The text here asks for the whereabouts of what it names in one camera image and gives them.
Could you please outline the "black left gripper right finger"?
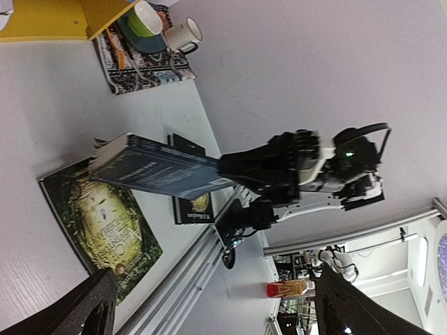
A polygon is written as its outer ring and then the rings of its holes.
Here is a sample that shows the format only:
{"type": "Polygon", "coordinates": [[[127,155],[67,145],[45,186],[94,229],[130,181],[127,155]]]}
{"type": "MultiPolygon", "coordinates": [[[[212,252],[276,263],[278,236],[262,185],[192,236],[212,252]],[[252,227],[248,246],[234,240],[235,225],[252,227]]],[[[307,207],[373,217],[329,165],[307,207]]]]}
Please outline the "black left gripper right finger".
{"type": "Polygon", "coordinates": [[[319,334],[417,335],[427,332],[371,300],[329,265],[315,285],[319,334]]]}

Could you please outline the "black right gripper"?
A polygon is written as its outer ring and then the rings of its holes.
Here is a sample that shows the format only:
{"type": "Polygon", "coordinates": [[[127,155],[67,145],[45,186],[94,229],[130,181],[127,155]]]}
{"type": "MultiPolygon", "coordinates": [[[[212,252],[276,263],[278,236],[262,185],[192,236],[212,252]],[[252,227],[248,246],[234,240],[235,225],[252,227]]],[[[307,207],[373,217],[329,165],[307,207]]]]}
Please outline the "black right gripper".
{"type": "Polygon", "coordinates": [[[300,199],[300,172],[317,163],[320,148],[316,131],[284,132],[262,147],[223,155],[218,162],[219,175],[264,201],[295,202],[300,199]]]}

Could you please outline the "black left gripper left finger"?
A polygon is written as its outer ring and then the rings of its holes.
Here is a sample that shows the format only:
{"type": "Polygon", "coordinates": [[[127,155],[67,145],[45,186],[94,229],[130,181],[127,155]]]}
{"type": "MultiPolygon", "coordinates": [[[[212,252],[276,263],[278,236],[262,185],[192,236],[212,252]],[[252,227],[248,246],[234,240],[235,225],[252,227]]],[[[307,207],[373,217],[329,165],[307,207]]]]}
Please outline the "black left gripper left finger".
{"type": "Polygon", "coordinates": [[[52,305],[1,331],[2,334],[112,334],[117,277],[100,269],[52,305]]]}

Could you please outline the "dark green forest book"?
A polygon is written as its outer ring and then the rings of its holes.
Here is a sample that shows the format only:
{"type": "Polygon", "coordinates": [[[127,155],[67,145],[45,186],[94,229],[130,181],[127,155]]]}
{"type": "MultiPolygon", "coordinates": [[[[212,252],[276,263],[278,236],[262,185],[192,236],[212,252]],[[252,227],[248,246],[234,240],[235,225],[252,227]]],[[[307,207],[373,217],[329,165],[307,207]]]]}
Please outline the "dark green forest book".
{"type": "Polygon", "coordinates": [[[111,268],[122,303],[163,250],[132,191],[93,181],[84,159],[39,180],[67,241],[86,270],[111,268]]]}

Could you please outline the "Nineteen Eighty-Four book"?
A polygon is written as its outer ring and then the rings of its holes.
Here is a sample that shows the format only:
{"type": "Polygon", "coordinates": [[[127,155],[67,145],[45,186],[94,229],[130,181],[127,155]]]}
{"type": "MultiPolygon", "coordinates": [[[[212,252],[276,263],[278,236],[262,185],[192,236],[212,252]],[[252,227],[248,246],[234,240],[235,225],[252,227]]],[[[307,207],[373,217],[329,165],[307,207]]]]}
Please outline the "Nineteen Eighty-Four book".
{"type": "Polygon", "coordinates": [[[195,200],[233,187],[218,173],[218,160],[132,133],[94,146],[89,175],[133,190],[195,200]]]}

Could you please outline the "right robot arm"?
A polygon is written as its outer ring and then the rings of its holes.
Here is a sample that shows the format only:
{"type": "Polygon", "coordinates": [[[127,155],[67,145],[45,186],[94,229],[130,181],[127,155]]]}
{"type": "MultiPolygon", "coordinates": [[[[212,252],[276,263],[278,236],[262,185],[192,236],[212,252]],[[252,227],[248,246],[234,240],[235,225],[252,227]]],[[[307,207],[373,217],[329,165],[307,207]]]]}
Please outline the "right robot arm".
{"type": "Polygon", "coordinates": [[[333,138],[305,129],[221,157],[221,176],[237,182],[214,229],[228,250],[290,218],[326,209],[350,211],[384,199],[381,164],[386,123],[347,128],[333,138]]]}

